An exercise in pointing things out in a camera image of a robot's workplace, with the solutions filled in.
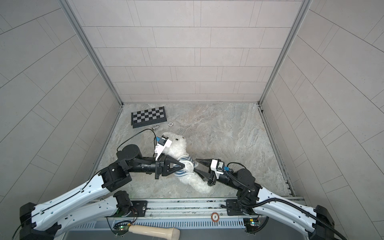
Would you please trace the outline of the blue white striped knit sweater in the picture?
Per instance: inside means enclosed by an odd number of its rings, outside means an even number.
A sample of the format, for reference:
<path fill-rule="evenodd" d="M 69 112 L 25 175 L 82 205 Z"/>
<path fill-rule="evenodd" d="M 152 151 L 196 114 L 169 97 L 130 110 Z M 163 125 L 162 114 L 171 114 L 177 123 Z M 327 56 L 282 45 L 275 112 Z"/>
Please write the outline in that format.
<path fill-rule="evenodd" d="M 178 161 L 179 163 L 184 164 L 184 167 L 174 173 L 176 177 L 181 178 L 194 174 L 194 169 L 198 163 L 193 160 L 190 155 L 181 156 Z"/>

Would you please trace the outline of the white plush teddy bear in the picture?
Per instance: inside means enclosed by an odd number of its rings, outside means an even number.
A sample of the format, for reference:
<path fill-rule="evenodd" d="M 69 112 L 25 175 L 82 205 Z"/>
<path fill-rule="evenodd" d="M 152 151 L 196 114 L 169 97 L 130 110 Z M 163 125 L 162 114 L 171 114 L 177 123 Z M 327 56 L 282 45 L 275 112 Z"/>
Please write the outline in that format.
<path fill-rule="evenodd" d="M 209 194 L 211 188 L 197 173 L 194 172 L 194 168 L 198 164 L 187 153 L 186 139 L 181 135 L 171 132 L 164 132 L 163 135 L 168 137 L 168 140 L 172 142 L 169 147 L 166 147 L 163 150 L 163 153 L 185 165 L 182 170 L 174 173 L 175 177 L 181 183 L 192 187 L 197 192 L 201 194 Z"/>

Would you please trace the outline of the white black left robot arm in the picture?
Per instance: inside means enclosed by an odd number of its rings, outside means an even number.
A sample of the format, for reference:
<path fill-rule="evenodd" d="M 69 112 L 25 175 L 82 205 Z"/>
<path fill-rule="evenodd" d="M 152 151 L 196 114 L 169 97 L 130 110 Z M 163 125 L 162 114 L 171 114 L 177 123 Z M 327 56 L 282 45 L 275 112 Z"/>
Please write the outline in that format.
<path fill-rule="evenodd" d="M 134 203 L 120 188 L 130 181 L 130 173 L 169 176 L 185 165 L 163 153 L 143 157 L 136 145 L 117 152 L 118 159 L 71 191 L 42 204 L 20 207 L 21 240 L 53 240 L 69 229 L 102 217 L 143 217 L 147 203 Z"/>

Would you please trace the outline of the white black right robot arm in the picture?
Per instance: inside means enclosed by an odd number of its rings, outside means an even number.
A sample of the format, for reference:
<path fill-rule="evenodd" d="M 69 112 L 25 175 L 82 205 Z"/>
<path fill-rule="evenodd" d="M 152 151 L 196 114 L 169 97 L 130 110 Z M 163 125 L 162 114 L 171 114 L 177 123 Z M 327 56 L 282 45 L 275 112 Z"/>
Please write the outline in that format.
<path fill-rule="evenodd" d="M 313 208 L 278 196 L 256 183 L 246 168 L 234 171 L 221 160 L 196 159 L 194 171 L 209 186 L 222 183 L 236 189 L 237 202 L 244 214 L 271 218 L 297 230 L 310 240 L 335 239 L 335 223 L 326 208 Z"/>

